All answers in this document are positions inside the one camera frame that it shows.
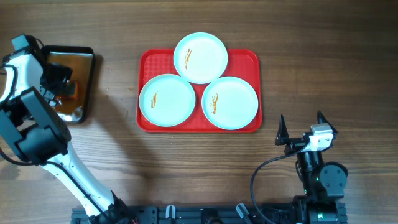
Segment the orange green sponge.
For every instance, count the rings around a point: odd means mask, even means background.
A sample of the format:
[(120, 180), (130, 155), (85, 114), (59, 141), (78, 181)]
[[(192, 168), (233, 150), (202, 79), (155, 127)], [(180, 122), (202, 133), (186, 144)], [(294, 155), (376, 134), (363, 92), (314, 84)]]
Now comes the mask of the orange green sponge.
[(78, 82), (69, 80), (63, 90), (63, 96), (74, 100), (78, 99)]

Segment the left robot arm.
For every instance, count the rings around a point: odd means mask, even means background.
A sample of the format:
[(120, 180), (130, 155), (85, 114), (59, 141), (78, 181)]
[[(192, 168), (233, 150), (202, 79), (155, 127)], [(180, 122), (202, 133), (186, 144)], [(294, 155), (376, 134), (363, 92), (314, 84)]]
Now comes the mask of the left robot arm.
[(134, 223), (129, 207), (94, 177), (77, 156), (70, 131), (52, 106), (57, 96), (77, 92), (72, 70), (48, 63), (42, 42), (21, 34), (15, 51), (3, 58), (6, 86), (1, 96), (1, 137), (19, 166), (41, 166), (53, 174), (83, 205), (90, 223)]

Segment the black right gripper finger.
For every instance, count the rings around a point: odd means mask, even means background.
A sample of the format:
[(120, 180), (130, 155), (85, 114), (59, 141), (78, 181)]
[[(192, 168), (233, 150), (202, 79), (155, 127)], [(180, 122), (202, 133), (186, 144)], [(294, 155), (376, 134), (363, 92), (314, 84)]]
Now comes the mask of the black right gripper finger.
[(332, 130), (333, 135), (334, 136), (338, 135), (338, 131), (333, 127), (332, 124), (329, 123), (329, 121), (324, 117), (323, 113), (320, 110), (317, 111), (317, 121), (318, 121), (318, 124), (327, 124), (327, 125), (329, 125), (329, 127)]
[(276, 146), (286, 145), (289, 142), (290, 142), (289, 133), (285, 124), (284, 116), (281, 114), (279, 120), (279, 128), (277, 131), (277, 136), (275, 138), (275, 145)]

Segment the light blue plate top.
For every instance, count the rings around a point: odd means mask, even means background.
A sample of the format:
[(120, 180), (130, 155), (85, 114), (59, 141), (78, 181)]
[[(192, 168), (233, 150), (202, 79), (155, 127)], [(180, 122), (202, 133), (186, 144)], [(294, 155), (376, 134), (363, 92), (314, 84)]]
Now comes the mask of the light blue plate top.
[(179, 41), (173, 54), (177, 73), (190, 83), (211, 83), (225, 72), (228, 52), (222, 41), (206, 32), (195, 32)]

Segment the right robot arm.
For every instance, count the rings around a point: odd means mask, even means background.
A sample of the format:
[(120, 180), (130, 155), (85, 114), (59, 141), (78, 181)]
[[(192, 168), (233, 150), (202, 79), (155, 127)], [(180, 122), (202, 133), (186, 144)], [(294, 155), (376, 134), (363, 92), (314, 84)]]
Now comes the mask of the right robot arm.
[(337, 135), (321, 111), (317, 112), (317, 124), (299, 138), (289, 136), (285, 119), (280, 117), (275, 145), (284, 146), (286, 156), (297, 156), (296, 171), (304, 188), (304, 194), (293, 199), (291, 223), (348, 222), (345, 205), (339, 203), (345, 195), (348, 170), (322, 158), (322, 152), (332, 148)]

